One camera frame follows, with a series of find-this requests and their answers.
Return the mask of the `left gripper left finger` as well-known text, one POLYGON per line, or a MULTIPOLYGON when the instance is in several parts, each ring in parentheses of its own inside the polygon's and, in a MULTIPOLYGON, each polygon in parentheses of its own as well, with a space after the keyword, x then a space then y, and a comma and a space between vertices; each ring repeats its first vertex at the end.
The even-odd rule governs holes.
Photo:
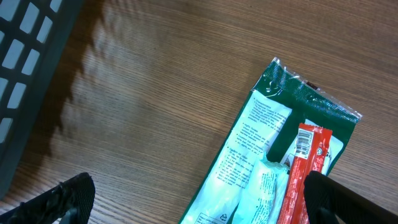
POLYGON ((1 223, 87 224, 95 200, 95 185, 87 172, 59 183, 1 215, 1 223))

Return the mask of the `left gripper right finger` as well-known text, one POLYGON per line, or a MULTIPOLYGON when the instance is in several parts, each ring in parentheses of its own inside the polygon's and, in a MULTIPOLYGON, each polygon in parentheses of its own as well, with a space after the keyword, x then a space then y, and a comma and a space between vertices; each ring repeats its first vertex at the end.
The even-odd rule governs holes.
POLYGON ((397 215, 314 170, 303 192, 310 224, 397 223, 397 215))

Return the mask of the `red sachet stick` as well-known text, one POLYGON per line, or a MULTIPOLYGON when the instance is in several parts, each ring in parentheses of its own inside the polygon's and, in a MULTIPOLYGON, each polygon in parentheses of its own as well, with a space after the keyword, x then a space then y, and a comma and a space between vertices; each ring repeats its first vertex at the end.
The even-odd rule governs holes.
POLYGON ((313 170, 322 171, 331 137, 329 129, 303 123, 299 125, 296 152, 278 224, 309 222, 304 199, 305 178, 313 170))

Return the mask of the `pale teal sachet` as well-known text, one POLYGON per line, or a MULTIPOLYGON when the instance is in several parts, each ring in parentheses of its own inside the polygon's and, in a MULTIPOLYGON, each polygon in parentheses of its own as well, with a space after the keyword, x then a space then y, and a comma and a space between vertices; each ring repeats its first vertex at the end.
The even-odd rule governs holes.
POLYGON ((276 224, 289 180, 289 167, 258 160, 241 194, 232 224, 276 224))

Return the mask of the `green plastic packet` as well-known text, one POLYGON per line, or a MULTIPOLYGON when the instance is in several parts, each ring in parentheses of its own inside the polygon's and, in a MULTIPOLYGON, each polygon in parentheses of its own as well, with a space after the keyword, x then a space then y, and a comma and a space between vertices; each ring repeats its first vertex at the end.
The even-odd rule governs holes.
POLYGON ((299 124, 332 131, 331 159, 344 152, 362 114, 291 72, 274 58, 251 88, 181 223, 231 223, 256 160, 285 162, 299 124))

